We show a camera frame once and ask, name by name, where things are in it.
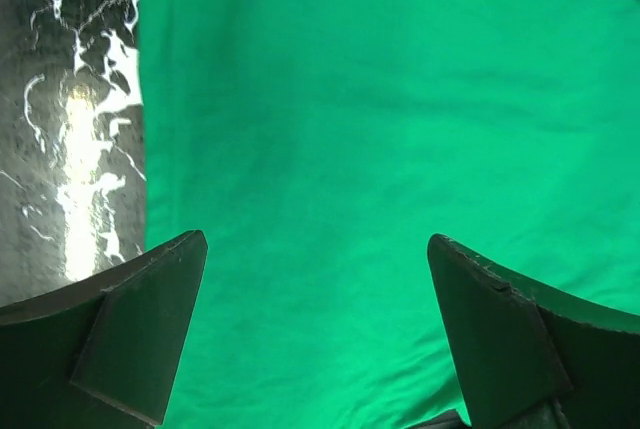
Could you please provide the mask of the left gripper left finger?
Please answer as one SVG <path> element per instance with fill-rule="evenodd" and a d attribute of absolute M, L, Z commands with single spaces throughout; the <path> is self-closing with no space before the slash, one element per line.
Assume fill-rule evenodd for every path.
<path fill-rule="evenodd" d="M 1 309 L 1 425 L 156 428 L 204 272 L 187 231 L 126 263 Z"/>

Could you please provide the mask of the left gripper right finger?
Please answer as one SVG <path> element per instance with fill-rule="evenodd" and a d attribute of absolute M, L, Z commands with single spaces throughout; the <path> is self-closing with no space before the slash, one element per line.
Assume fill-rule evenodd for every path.
<path fill-rule="evenodd" d="M 427 261 L 472 427 L 638 427 L 638 316 L 441 234 Z"/>

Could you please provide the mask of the green t shirt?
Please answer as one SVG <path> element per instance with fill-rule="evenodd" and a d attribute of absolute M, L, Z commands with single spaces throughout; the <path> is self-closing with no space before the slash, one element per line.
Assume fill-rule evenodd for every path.
<path fill-rule="evenodd" d="M 140 0 L 146 243 L 209 251 L 170 428 L 462 410 L 442 233 L 639 309 L 639 0 Z"/>

